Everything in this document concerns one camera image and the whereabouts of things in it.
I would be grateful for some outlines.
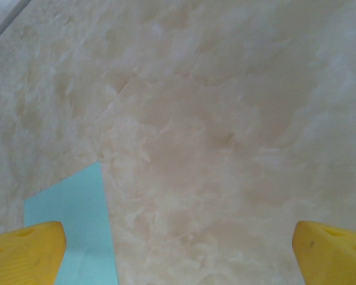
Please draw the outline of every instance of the marble floor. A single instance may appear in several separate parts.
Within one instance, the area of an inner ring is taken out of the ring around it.
[[[101,161],[121,284],[304,284],[356,230],[356,0],[32,0],[0,37],[0,233]]]

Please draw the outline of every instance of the light blue mat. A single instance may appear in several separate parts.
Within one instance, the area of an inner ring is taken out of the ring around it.
[[[117,285],[100,163],[24,201],[24,224],[60,221],[67,249],[56,285]]]

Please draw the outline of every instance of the yellow plastic part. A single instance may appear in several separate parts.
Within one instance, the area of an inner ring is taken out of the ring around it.
[[[54,284],[66,249],[58,221],[0,235],[0,285]]]
[[[356,285],[356,233],[300,221],[293,250],[307,285]]]

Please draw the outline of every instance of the beige marble surface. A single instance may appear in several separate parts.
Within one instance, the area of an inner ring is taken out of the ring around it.
[[[356,0],[32,0],[0,38],[0,233],[96,160],[121,284],[303,284],[296,222],[356,230]]]

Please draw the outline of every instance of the mint green paper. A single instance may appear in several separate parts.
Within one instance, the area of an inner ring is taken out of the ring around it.
[[[60,221],[67,249],[56,285],[117,285],[100,163],[24,201],[24,224]]]

